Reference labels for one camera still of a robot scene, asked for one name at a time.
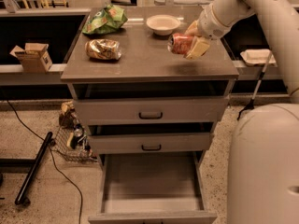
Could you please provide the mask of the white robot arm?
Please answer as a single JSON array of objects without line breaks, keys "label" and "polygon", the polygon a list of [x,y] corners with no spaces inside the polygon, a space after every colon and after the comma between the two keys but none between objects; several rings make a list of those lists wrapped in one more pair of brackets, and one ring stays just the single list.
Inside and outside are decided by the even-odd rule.
[{"label": "white robot arm", "polygon": [[228,164],[227,224],[299,224],[299,14],[288,0],[215,0],[187,29],[217,39],[255,14],[290,95],[236,125]]}]

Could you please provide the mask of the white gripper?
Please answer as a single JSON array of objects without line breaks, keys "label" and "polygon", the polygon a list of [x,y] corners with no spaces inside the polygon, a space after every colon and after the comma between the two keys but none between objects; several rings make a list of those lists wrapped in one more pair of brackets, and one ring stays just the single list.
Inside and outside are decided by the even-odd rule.
[{"label": "white gripper", "polygon": [[198,20],[193,21],[185,31],[185,35],[194,36],[194,38],[191,48],[184,57],[188,60],[194,60],[203,56],[210,47],[209,39],[221,39],[230,30],[230,27],[223,25],[217,19],[212,5],[205,6]]}]

